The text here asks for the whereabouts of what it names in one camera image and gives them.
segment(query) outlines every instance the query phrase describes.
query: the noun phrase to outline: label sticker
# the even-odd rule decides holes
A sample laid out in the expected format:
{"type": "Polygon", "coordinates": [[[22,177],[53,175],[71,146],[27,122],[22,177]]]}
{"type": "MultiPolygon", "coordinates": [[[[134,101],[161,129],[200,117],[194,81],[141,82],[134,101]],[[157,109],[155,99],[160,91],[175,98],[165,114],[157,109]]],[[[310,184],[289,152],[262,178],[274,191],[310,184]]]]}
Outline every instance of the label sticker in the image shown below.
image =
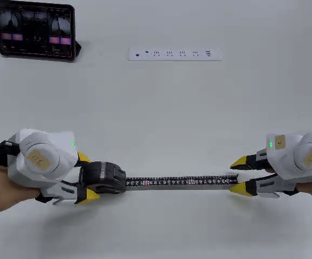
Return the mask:
{"type": "Polygon", "coordinates": [[[40,151],[37,149],[30,152],[29,155],[26,157],[30,162],[32,162],[38,169],[45,170],[47,169],[52,163],[41,154],[40,151]]]}
{"type": "Polygon", "coordinates": [[[312,148],[309,150],[308,154],[303,158],[302,162],[307,166],[312,166],[312,148]]]}
{"type": "Polygon", "coordinates": [[[275,149],[283,149],[286,147],[285,135],[278,135],[274,138],[275,149]]]}

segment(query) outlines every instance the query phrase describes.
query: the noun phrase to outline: white table surface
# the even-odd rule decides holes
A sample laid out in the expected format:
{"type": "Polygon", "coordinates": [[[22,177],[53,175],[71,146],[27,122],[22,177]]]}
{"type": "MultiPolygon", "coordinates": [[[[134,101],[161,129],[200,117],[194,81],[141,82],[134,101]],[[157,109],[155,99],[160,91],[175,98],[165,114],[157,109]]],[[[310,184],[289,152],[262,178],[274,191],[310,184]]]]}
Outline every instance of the white table surface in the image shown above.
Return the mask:
{"type": "MultiPolygon", "coordinates": [[[[167,176],[221,172],[264,147],[268,132],[312,130],[312,1],[64,3],[76,8],[82,53],[73,64],[0,55],[0,141],[25,127],[72,130],[93,160],[167,176]],[[224,59],[131,63],[130,46],[216,46],[224,59]]],[[[6,257],[308,259],[312,197],[28,201],[0,213],[6,257]]]]}

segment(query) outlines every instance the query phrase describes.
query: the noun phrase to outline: forearm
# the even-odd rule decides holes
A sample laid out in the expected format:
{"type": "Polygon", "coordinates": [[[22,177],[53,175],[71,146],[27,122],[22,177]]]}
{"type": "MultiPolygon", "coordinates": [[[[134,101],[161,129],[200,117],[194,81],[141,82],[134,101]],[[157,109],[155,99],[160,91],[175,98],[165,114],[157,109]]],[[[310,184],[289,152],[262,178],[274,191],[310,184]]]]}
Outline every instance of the forearm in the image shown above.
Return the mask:
{"type": "Polygon", "coordinates": [[[7,176],[7,169],[0,167],[0,211],[21,201],[36,198],[38,195],[38,189],[26,188],[10,181],[7,176]]]}

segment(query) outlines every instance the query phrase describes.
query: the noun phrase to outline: power outlet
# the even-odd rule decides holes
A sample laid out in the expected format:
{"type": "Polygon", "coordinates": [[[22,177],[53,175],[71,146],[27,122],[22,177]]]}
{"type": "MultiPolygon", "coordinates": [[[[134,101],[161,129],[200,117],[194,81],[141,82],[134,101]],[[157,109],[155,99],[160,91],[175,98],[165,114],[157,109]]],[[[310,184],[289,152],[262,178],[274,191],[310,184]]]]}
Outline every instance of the power outlet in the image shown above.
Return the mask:
{"type": "Polygon", "coordinates": [[[129,49],[130,61],[221,61],[219,48],[138,48],[129,49]]]}

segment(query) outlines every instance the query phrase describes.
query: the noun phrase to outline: tablet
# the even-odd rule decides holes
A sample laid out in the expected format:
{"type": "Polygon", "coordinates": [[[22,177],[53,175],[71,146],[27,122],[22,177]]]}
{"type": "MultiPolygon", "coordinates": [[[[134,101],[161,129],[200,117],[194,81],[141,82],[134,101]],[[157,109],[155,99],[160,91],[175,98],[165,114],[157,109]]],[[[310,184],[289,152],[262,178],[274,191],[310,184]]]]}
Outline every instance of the tablet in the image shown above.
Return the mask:
{"type": "Polygon", "coordinates": [[[74,60],[79,50],[71,5],[0,0],[2,55],[74,60]]]}

